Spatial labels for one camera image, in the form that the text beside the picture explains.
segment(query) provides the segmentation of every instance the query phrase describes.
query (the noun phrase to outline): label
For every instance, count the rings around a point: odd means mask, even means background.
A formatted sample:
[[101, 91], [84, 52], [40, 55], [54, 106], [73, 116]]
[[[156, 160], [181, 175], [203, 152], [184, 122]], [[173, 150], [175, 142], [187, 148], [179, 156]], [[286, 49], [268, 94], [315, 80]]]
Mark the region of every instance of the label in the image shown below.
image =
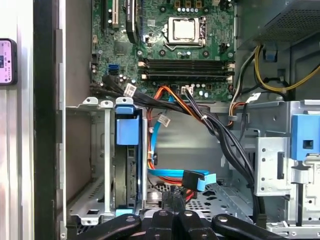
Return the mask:
[[128, 97], [128, 98], [132, 98], [135, 94], [137, 90], [137, 87], [128, 83], [125, 87], [125, 90], [124, 90], [124, 93], [123, 93], [123, 96], [125, 97]]
[[258, 100], [258, 98], [260, 97], [261, 95], [261, 92], [257, 92], [255, 94], [253, 94], [251, 97], [248, 98], [248, 100], [245, 102], [245, 103], [250, 103], [250, 102], [253, 102], [253, 101], [256, 101]]
[[164, 125], [165, 127], [168, 127], [171, 119], [168, 118], [166, 115], [160, 114], [158, 122]]

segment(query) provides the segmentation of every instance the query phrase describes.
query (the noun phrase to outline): blue plastic latch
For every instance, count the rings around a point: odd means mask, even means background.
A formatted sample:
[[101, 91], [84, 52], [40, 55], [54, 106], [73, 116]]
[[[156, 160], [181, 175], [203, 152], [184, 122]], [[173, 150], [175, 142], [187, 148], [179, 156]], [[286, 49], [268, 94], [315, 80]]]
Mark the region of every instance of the blue plastic latch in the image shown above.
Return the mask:
[[304, 161], [320, 154], [320, 115], [294, 114], [291, 119], [291, 158]]
[[122, 115], [133, 115], [134, 114], [134, 107], [130, 105], [121, 105], [117, 106], [115, 108], [116, 114], [122, 114]]
[[204, 180], [198, 179], [197, 189], [199, 192], [203, 192], [206, 189], [206, 185], [215, 184], [217, 182], [217, 176], [215, 173], [204, 176]]
[[135, 119], [116, 120], [116, 144], [139, 144], [139, 116]]
[[115, 210], [115, 216], [116, 217], [119, 217], [123, 214], [133, 214], [134, 213], [134, 210], [131, 209], [131, 208], [125, 208], [125, 209], [116, 209]]

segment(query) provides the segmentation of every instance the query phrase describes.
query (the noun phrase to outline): cable tie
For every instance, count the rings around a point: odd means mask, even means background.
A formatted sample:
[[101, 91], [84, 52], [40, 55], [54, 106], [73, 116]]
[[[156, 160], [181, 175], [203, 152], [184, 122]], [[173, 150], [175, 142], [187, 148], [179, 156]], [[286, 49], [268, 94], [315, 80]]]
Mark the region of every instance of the cable tie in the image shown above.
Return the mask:
[[204, 120], [204, 119], [207, 119], [207, 118], [208, 118], [207, 115], [203, 115], [200, 119], [201, 119], [201, 120]]

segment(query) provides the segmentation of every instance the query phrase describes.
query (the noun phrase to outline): wire bundle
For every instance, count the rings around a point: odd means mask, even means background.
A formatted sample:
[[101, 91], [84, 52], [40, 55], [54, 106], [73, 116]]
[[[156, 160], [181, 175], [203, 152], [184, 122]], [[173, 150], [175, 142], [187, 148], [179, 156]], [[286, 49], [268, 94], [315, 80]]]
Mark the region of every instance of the wire bundle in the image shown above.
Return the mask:
[[[108, 91], [111, 92], [113, 96], [123, 96], [124, 91], [114, 82], [114, 79], [112, 77], [103, 77], [103, 82], [105, 83], [105, 89], [103, 89], [103, 91], [100, 91], [101, 93], [105, 94], [106, 91]], [[101, 87], [97, 88], [97, 86], [95, 86], [93, 90], [98, 91], [98, 89], [101, 89]], [[176, 102], [173, 103], [159, 100], [164, 91], [168, 92]], [[185, 94], [189, 100], [188, 104], [185, 103], [181, 99], [181, 97], [178, 96], [169, 87], [161, 86], [157, 94], [155, 95], [155, 98], [149, 97], [144, 93], [136, 91], [134, 93], [133, 100], [136, 105], [148, 108], [148, 119], [151, 119], [152, 117], [151, 109], [158, 108], [173, 110], [191, 115], [200, 123], [204, 124], [207, 127], [209, 133], [213, 136], [216, 136], [220, 141], [221, 149], [225, 158], [247, 180], [253, 198], [253, 218], [254, 220], [256, 220], [258, 218], [258, 214], [265, 213], [265, 206], [263, 200], [253, 194], [253, 187], [255, 183], [254, 169], [252, 163], [247, 158], [245, 150], [243, 149], [237, 138], [233, 135], [233, 133], [219, 121], [214, 113], [210, 113], [210, 110], [208, 110], [207, 107], [199, 106], [188, 91]], [[244, 164], [242, 164], [242, 162], [236, 156], [236, 153], [232, 149], [231, 143], [235, 147], [236, 151], [240, 154]], [[151, 158], [148, 158], [148, 166], [151, 169], [155, 167], [152, 164]], [[179, 178], [165, 177], [162, 179], [167, 183], [181, 185], [181, 179]]]
[[312, 78], [313, 76], [315, 76], [317, 74], [317, 72], [320, 71], [320, 63], [303, 79], [301, 79], [300, 81], [296, 82], [295, 84], [291, 85], [291, 86], [287, 86], [287, 87], [273, 87], [273, 86], [269, 86], [268, 84], [266, 84], [262, 78], [261, 78], [261, 74], [260, 74], [260, 70], [259, 70], [259, 56], [262, 50], [262, 45], [257, 46], [256, 49], [254, 50], [254, 72], [255, 72], [255, 76], [257, 77], [259, 83], [266, 89], [269, 91], [273, 91], [273, 92], [277, 92], [277, 93], [283, 93], [285, 91], [289, 91], [289, 90], [293, 90], [299, 86], [301, 86], [302, 84], [304, 84], [305, 82], [307, 82], [310, 78]]

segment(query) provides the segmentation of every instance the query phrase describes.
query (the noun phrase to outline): blue sata port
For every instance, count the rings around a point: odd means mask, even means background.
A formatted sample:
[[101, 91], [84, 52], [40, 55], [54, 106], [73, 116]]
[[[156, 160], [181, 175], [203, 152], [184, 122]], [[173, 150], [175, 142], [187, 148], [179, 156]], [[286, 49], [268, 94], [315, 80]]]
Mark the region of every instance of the blue sata port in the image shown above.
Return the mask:
[[119, 64], [108, 64], [108, 74], [118, 75], [119, 73]]

